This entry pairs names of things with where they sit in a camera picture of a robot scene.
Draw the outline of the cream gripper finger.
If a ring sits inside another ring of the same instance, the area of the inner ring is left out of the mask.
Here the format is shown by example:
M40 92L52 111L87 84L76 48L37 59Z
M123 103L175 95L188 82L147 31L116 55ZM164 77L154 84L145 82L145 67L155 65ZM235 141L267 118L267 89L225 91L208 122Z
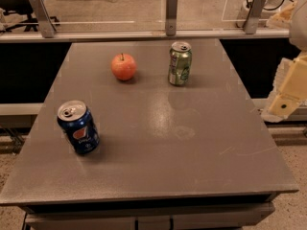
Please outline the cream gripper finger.
M278 123L289 118L307 100L307 53L294 59L282 58L265 107L264 121Z
M289 29L292 19L292 13L295 9L296 1L287 5L280 12L272 15L266 22L266 26L275 29Z

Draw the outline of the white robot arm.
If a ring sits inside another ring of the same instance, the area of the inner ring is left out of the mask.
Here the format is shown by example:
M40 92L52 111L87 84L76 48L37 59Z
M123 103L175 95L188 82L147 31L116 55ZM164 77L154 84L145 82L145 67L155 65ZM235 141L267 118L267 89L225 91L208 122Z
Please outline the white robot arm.
M307 0L298 0L277 15L290 18L290 43L300 50L294 59L282 58L261 113L264 121L286 120L307 100Z

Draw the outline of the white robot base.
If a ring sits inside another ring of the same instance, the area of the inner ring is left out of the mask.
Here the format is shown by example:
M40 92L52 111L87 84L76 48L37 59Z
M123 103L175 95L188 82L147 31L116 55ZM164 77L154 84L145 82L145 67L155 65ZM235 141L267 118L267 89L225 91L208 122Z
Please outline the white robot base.
M266 0L263 3L263 9L259 13L260 19L268 19L274 13L280 12L281 6L285 0ZM248 19L249 11L252 7L253 0L246 0L243 2L241 9L239 10L236 26L242 28Z

